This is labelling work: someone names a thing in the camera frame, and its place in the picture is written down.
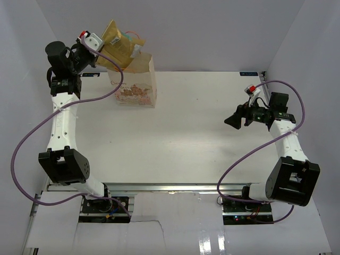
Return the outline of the large brown snack bag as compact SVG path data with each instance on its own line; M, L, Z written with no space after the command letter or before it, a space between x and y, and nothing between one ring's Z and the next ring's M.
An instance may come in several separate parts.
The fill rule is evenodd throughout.
M121 69L131 64L146 42L144 39L123 33L114 20L110 21L101 39L104 42L101 53L113 60Z

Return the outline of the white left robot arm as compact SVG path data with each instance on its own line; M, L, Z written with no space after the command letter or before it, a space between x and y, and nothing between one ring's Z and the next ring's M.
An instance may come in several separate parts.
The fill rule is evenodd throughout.
M80 73L88 65L95 65L97 56L91 50L99 51L103 46L100 39L92 37L85 42L83 45L77 41L68 48L63 42L54 41L45 48L51 64L47 80L55 115L47 150L39 154L38 161L53 183L70 185L81 193L96 196L94 206L106 212L112 207L112 198L105 185L90 174L89 161L78 151L75 139Z

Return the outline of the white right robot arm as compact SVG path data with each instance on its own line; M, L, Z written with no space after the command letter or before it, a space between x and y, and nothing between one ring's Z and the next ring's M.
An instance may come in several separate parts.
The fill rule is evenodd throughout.
M224 122L236 129L252 122L263 123L276 140L278 161L265 183L249 183L242 189L240 206L247 212L254 211L259 201L279 201L291 205L306 206L316 186L320 167L309 161L294 131L296 120L288 112L288 95L273 92L269 104L261 107L258 96L238 105L232 116Z

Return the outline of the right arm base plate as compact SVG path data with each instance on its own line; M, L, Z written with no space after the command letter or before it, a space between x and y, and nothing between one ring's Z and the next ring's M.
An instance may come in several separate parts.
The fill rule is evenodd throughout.
M270 204L244 203L227 200L220 195L217 197L216 202L221 206L225 226L271 224L273 221Z

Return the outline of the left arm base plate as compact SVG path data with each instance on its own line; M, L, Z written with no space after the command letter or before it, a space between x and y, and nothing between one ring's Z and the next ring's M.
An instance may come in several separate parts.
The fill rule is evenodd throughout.
M79 223L129 223L130 218L124 209L114 200L88 200L83 198Z

